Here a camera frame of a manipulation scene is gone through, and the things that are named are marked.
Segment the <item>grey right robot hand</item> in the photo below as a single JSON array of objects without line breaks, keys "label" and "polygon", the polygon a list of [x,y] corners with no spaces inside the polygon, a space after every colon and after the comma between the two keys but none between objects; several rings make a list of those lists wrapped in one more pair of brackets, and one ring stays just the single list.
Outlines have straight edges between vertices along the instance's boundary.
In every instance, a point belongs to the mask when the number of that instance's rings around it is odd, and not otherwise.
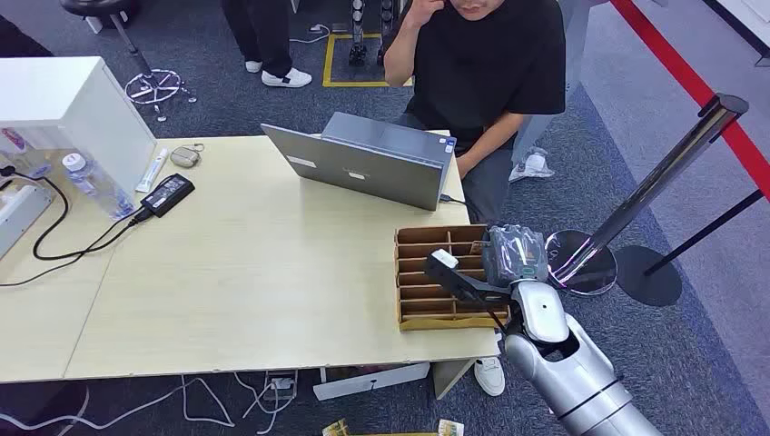
[{"label": "grey right robot hand", "polygon": [[492,225],[485,231],[482,262],[489,284],[506,287],[513,282],[548,279],[545,239],[518,224]]}]

